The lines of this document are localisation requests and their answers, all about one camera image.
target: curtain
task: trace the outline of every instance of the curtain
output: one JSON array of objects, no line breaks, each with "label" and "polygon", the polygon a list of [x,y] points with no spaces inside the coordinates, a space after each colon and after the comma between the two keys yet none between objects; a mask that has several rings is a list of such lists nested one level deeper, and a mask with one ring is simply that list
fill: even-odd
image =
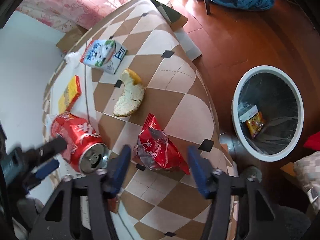
[{"label": "curtain", "polygon": [[128,0],[24,0],[17,11],[67,32],[80,25],[90,29]]}]

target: red cloth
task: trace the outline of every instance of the red cloth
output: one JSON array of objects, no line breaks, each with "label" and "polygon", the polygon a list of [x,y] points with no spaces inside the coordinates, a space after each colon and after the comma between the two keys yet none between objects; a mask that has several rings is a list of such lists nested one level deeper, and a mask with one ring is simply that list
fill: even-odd
[{"label": "red cloth", "polygon": [[311,135],[303,146],[308,149],[320,151],[320,132]]}]

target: crushed can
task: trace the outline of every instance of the crushed can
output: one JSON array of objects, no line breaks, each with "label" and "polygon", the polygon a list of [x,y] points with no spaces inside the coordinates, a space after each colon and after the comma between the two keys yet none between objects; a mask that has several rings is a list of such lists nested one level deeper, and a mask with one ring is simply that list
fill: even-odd
[{"label": "crushed can", "polygon": [[67,149],[61,155],[75,171],[89,174],[107,166],[109,149],[86,119],[60,114],[52,123],[51,136],[66,140]]}]

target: checkered tablecloth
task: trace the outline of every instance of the checkered tablecloth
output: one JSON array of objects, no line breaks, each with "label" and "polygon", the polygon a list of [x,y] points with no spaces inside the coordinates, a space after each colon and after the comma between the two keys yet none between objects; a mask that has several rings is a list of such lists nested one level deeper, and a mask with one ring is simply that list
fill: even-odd
[{"label": "checkered tablecloth", "polygon": [[[115,75],[87,67],[92,70],[94,121],[112,150],[110,157],[116,157],[124,144],[135,146],[147,115],[152,113],[185,159],[187,147],[196,146],[215,168],[233,175],[233,162],[219,143],[218,120],[201,75],[153,3],[133,0],[103,21],[82,38],[82,44],[111,37],[128,49]],[[141,77],[146,91],[138,111],[120,118],[113,115],[113,108],[123,90],[117,81],[125,68]],[[43,118],[48,113],[49,89]],[[131,162],[122,187],[120,198],[142,239],[200,239],[210,201],[199,194],[191,175],[154,172]],[[228,240],[236,231],[238,203],[233,197],[230,205]]]}]

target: reddish-brown tile floor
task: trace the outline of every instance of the reddish-brown tile floor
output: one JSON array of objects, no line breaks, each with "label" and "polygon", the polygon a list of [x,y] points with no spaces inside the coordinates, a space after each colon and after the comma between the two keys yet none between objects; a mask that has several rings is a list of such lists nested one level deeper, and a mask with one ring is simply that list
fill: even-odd
[{"label": "reddish-brown tile floor", "polygon": [[[171,3],[188,18],[184,30],[203,53],[194,63],[209,87],[220,130],[226,132],[233,145],[231,154],[240,171],[250,164],[258,166],[266,178],[265,186],[274,191],[272,185],[280,180],[279,167],[311,154],[302,145],[309,135],[320,130],[318,33],[303,11],[285,0],[276,0],[272,9],[263,12],[211,3],[211,15],[206,14],[203,1],[171,0]],[[231,120],[235,88],[240,78],[258,65],[271,65],[286,72],[296,83],[304,104],[300,141],[291,154],[275,163],[263,163],[251,157],[235,137]]]}]

